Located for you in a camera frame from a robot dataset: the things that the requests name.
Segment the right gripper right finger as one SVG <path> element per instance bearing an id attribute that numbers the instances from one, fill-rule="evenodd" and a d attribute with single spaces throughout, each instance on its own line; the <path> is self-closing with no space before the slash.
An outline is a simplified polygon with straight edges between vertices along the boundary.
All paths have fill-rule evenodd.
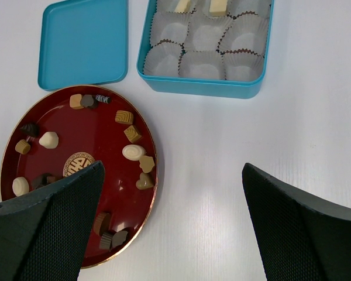
<path id="1" fill-rule="evenodd" d="M 242 184 L 267 280 L 351 280 L 351 208 L 250 163 Z"/>

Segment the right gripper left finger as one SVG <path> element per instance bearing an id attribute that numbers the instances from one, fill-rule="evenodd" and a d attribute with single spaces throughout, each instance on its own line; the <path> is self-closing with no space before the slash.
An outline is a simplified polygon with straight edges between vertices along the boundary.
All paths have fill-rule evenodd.
<path id="1" fill-rule="evenodd" d="M 0 280 L 77 280 L 104 178 L 96 161 L 0 202 Z"/>

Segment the white square chocolate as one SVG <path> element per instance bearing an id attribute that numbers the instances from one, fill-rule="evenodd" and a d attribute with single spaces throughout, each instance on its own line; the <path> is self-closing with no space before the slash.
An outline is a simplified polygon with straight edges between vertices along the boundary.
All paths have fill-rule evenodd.
<path id="1" fill-rule="evenodd" d="M 209 4 L 210 16 L 225 16 L 228 8 L 228 0 L 211 0 Z"/>

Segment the white rectangular chocolate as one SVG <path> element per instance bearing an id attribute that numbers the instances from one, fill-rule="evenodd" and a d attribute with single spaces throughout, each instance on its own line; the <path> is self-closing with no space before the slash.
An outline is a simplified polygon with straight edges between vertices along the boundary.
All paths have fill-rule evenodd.
<path id="1" fill-rule="evenodd" d="M 191 0 L 179 0 L 174 9 L 175 13 L 186 13 L 190 10 Z"/>

